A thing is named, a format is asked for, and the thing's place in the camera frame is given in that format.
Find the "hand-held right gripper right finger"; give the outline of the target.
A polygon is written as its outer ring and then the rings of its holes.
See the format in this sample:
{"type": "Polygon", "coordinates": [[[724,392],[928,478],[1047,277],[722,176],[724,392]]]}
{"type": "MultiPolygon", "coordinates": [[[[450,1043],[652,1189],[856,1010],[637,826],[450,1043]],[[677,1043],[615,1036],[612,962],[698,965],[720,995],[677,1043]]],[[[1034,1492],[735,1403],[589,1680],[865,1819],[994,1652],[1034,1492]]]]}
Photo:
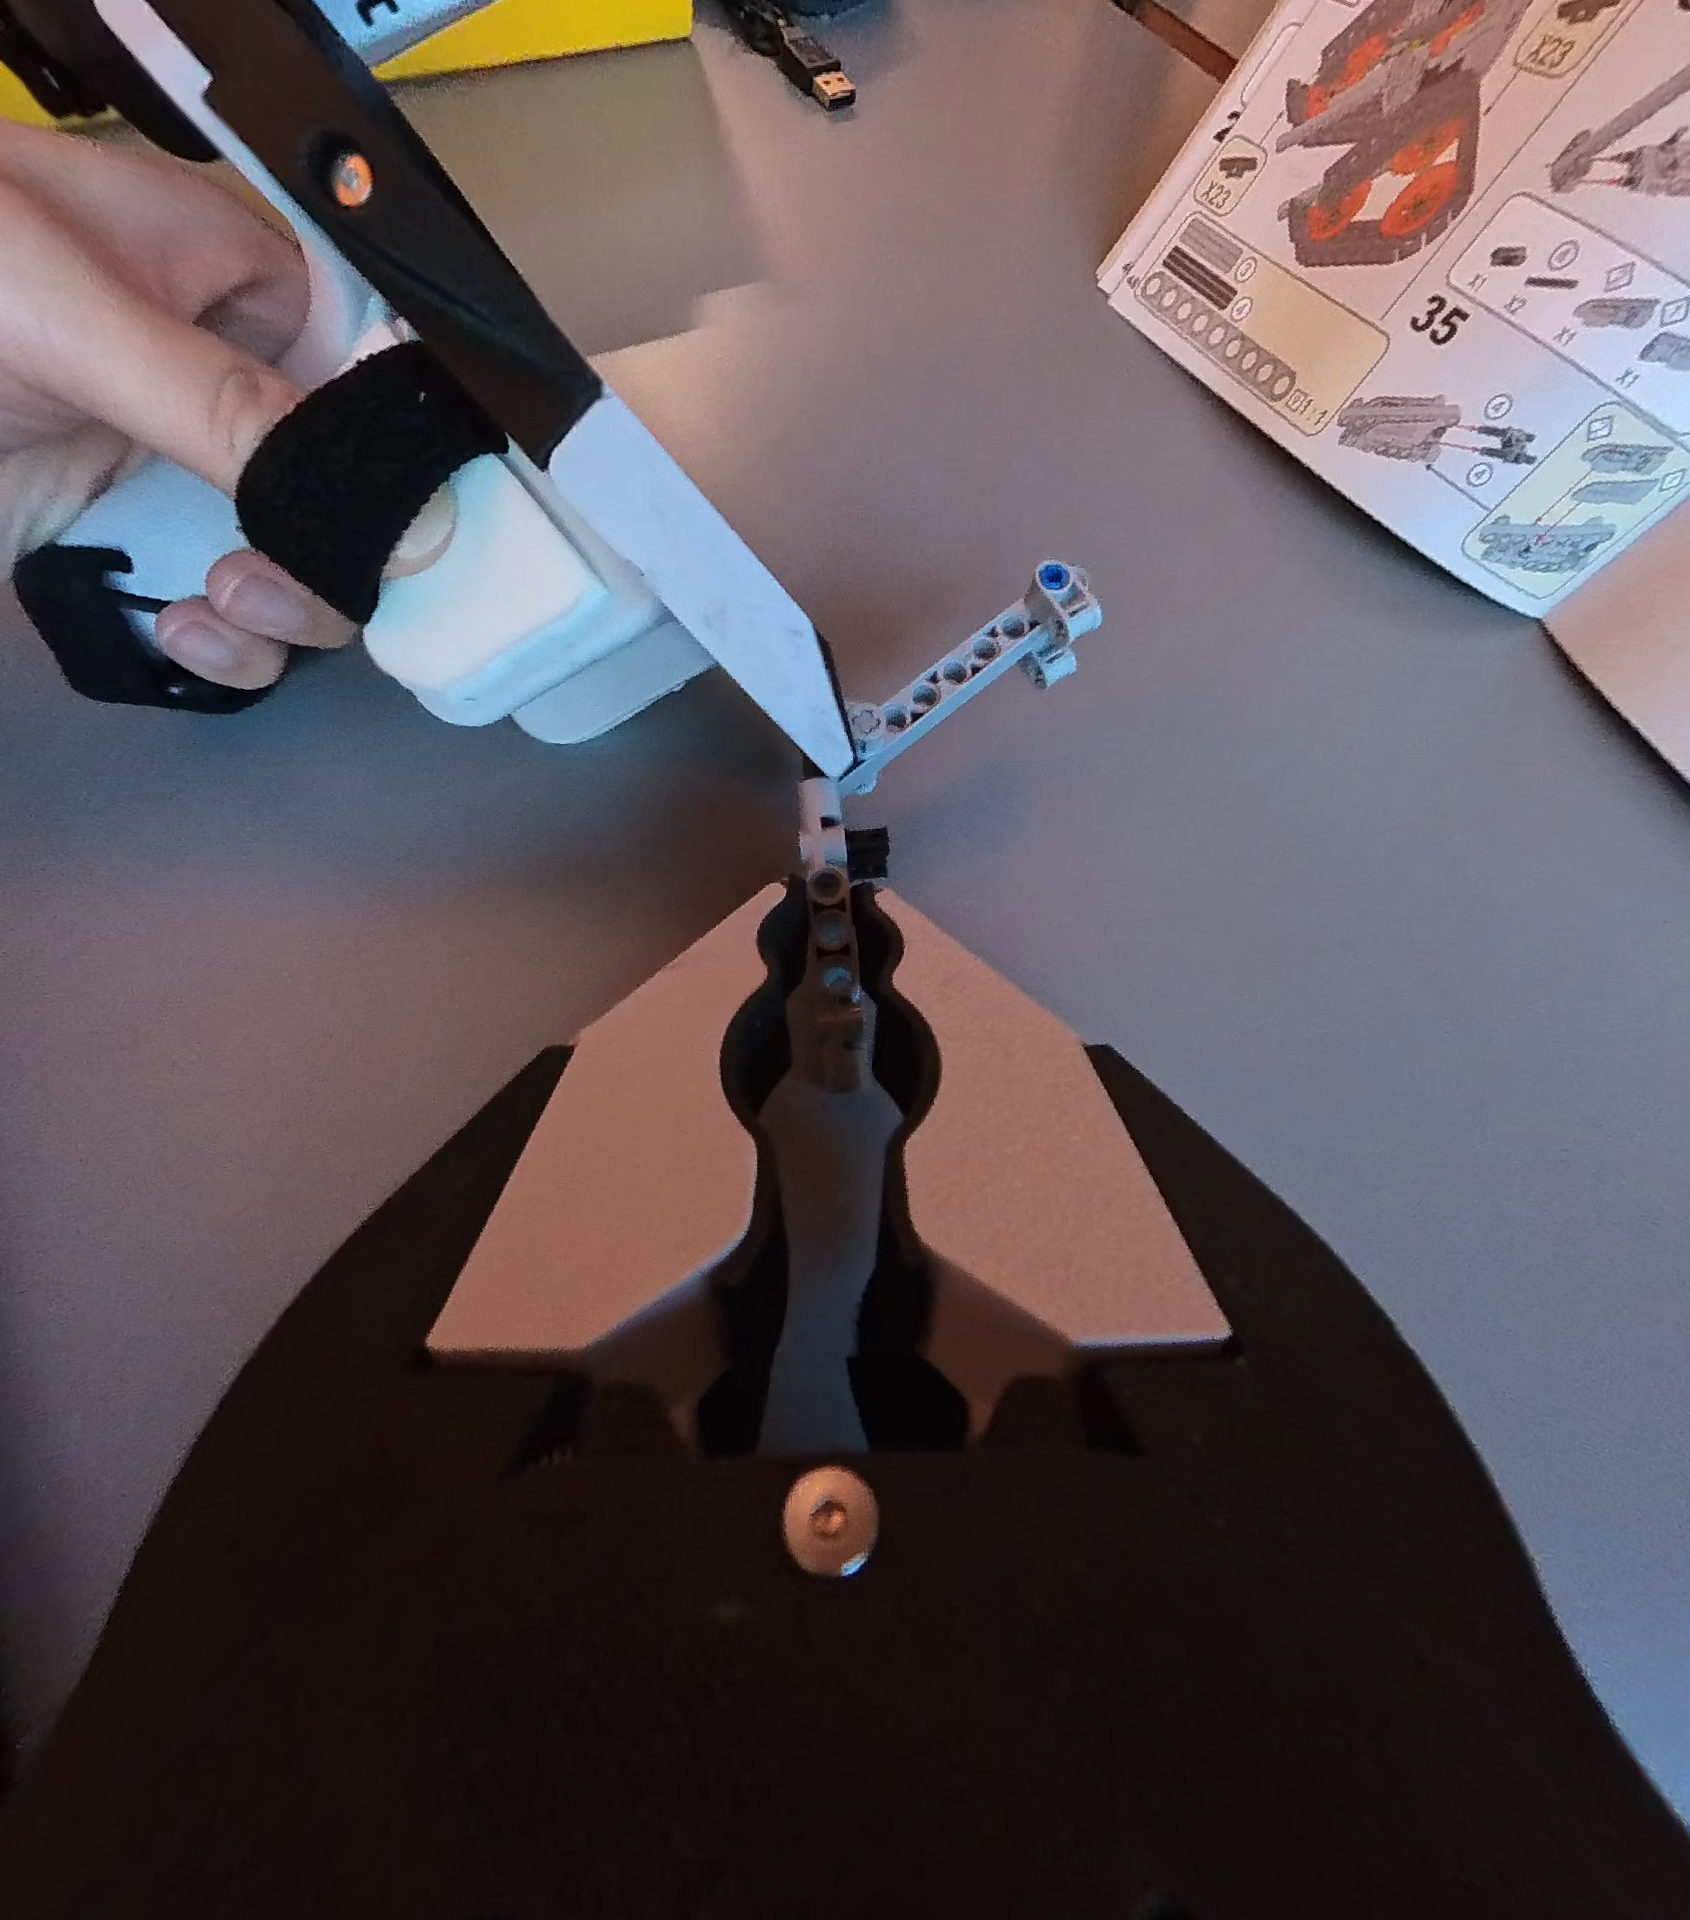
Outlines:
{"type": "Polygon", "coordinates": [[[1090,1049],[897,896],[856,900],[895,1108],[856,1323],[873,1450],[952,1453],[1017,1380],[1221,1354],[1232,1329],[1090,1049]]]}

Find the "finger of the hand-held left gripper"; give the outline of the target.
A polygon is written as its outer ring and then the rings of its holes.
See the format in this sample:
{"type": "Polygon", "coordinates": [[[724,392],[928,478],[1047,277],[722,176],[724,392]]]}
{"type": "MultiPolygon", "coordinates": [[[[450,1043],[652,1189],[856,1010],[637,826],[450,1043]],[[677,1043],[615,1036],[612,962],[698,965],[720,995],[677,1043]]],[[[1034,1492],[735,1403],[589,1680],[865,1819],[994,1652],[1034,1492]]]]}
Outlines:
{"type": "Polygon", "coordinates": [[[851,769],[844,703],[810,615],[617,394],[584,410],[545,475],[819,772],[851,769]]]}

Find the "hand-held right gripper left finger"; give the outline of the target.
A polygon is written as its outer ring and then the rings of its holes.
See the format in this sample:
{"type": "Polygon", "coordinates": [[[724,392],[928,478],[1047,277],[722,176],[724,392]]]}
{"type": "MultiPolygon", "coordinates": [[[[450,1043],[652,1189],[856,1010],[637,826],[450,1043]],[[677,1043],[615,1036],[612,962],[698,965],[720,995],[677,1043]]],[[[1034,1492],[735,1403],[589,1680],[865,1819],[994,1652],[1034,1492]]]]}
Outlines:
{"type": "Polygon", "coordinates": [[[436,1362],[652,1389],[684,1438],[725,1357],[714,1272],[754,1218],[758,1148],[717,1053],[764,985],[771,883],[584,1027],[434,1320],[436,1362]]]}

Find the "long grey toy brick beam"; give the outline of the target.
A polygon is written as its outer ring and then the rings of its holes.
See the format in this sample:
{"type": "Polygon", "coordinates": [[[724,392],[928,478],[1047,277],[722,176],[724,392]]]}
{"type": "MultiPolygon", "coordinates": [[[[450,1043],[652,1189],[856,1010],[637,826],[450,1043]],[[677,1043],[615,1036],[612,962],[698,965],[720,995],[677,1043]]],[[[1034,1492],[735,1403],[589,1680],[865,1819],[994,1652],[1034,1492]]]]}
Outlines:
{"type": "Polygon", "coordinates": [[[878,701],[848,701],[851,766],[835,779],[844,798],[869,792],[889,763],[943,725],[977,693],[1017,671],[1046,691],[1077,671],[1076,642],[1098,630],[1102,606],[1081,568],[1047,561],[1023,596],[974,636],[878,701]]]}

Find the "short grey toy brick beam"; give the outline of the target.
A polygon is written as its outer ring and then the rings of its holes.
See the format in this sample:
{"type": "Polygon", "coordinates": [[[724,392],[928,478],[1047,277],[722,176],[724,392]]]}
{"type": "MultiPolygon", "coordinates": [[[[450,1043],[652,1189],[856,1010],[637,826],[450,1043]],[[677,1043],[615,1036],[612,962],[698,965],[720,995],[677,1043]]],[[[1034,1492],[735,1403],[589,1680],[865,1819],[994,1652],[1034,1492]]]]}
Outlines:
{"type": "Polygon", "coordinates": [[[848,829],[838,784],[797,787],[797,859],[805,903],[805,958],[785,997],[791,1064],[832,1094],[865,1089],[875,1016],[857,954],[856,894],[888,872],[884,829],[848,829]]]}

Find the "person's left hand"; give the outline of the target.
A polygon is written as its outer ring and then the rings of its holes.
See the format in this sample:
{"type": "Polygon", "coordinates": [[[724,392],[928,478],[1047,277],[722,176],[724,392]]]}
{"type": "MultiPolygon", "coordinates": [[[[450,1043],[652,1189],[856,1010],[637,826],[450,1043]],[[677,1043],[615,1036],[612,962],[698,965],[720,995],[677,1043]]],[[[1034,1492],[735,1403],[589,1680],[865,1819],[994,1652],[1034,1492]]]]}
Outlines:
{"type": "Polygon", "coordinates": [[[308,309],[298,242],[208,176],[0,120],[0,582],[140,459],[231,494],[308,309]]]}

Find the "yellow plastic bin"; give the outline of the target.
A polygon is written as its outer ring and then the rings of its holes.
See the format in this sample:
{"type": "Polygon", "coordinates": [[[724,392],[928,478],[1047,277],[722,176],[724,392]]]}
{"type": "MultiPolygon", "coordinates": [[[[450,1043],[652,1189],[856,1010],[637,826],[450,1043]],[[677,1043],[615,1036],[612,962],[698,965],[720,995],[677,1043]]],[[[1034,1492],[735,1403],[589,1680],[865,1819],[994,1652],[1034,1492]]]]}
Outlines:
{"type": "MultiPolygon", "coordinates": [[[[692,35],[692,22],[690,2],[496,2],[372,66],[377,81],[391,84],[447,79],[676,42],[692,35]]],[[[0,118],[30,128],[55,125],[2,63],[0,118]]]]}

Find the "white instruction booklet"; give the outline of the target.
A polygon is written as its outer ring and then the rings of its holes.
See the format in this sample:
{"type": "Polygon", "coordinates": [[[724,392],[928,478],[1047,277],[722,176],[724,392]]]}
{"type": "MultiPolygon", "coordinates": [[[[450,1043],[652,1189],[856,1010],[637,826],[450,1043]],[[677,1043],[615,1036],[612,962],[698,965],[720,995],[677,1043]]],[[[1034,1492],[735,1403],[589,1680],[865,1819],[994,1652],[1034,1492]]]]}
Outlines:
{"type": "Polygon", "coordinates": [[[1283,4],[1098,285],[1690,784],[1690,2],[1283,4]]]}

